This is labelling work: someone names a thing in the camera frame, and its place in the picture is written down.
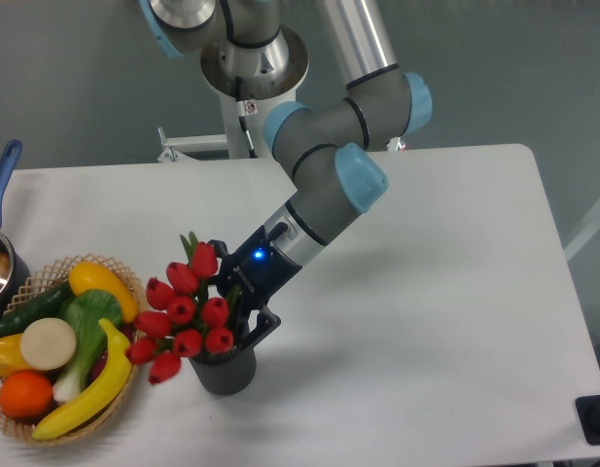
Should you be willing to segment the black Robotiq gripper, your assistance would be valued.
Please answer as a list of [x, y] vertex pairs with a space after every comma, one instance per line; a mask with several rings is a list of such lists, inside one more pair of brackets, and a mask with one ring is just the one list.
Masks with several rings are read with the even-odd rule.
[[275, 245], [286, 226], [274, 226], [268, 232], [260, 226], [233, 253], [218, 240], [201, 244], [201, 277], [209, 286], [226, 297], [238, 286], [243, 296], [242, 312], [258, 309], [253, 328], [246, 324], [236, 345], [238, 349], [254, 348], [281, 324], [281, 318], [266, 305], [300, 270]]

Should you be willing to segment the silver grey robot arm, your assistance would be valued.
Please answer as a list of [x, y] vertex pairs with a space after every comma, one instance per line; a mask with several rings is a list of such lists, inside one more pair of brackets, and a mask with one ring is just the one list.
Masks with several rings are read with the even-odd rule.
[[235, 252], [215, 243], [222, 262], [216, 286], [223, 296], [238, 295], [229, 327], [247, 347], [279, 323], [266, 314], [250, 329], [250, 314], [387, 190], [370, 151], [425, 125], [431, 94], [420, 76], [402, 72], [372, 1], [319, 5], [346, 96], [318, 111], [293, 99], [308, 57], [281, 23], [278, 2], [144, 1], [140, 8], [161, 49], [171, 56], [200, 51], [208, 84], [231, 101], [229, 152], [271, 156], [296, 189]]

